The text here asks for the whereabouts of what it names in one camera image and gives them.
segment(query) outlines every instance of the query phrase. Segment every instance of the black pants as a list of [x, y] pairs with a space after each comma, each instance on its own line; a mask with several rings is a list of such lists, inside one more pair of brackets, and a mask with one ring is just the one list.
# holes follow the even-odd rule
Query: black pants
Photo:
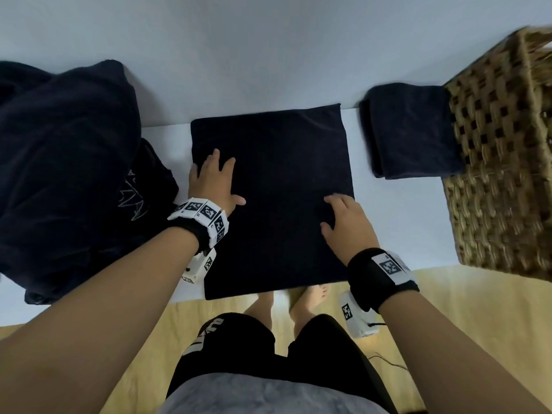
[[275, 338], [259, 320], [223, 313], [207, 321], [182, 355], [167, 397], [188, 379], [208, 373], [237, 373], [331, 388], [396, 409], [369, 360], [329, 315], [309, 321], [287, 357], [274, 354]]

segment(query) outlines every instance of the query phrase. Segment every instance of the white tabletop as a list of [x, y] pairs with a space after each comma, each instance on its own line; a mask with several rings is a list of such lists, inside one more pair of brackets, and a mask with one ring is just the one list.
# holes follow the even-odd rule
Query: white tabletop
[[[347, 132], [355, 198], [372, 222], [382, 248], [401, 256], [411, 270], [458, 264], [440, 178], [376, 179], [370, 169], [358, 110], [342, 110], [341, 117]], [[192, 164], [190, 125], [143, 128], [142, 136], [173, 172], [180, 187], [176, 202], [183, 202]], [[21, 287], [2, 277], [0, 326], [27, 322], [45, 310], [44, 305], [24, 303], [23, 294]], [[171, 301], [204, 297], [203, 285], [181, 281]]]

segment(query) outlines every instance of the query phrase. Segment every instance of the black cable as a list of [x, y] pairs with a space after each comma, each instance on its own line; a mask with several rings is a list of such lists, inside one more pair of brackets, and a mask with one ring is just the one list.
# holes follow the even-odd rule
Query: black cable
[[384, 362], [390, 364], [391, 366], [396, 366], [397, 368], [401, 368], [401, 369], [406, 370], [407, 372], [410, 372], [410, 371], [406, 368], [406, 366], [397, 365], [397, 364], [395, 364], [395, 363], [391, 363], [389, 360], [387, 360], [386, 358], [384, 358], [384, 357], [383, 357], [382, 355], [380, 355], [379, 353], [376, 353], [375, 355], [370, 356], [370, 357], [368, 358], [368, 360], [373, 359], [374, 357], [380, 358], [382, 361], [384, 361]]

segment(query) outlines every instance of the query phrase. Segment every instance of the gray shirt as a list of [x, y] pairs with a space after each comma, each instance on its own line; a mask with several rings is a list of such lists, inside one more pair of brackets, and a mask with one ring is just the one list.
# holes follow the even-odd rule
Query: gray shirt
[[157, 414], [388, 414], [359, 396], [310, 384], [210, 373], [184, 382]]

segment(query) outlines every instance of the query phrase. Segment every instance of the wicker basket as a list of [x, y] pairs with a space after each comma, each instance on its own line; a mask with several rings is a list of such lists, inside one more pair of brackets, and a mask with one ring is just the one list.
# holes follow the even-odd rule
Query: wicker basket
[[462, 264], [552, 281], [551, 41], [523, 28], [445, 84], [466, 161], [443, 179]]

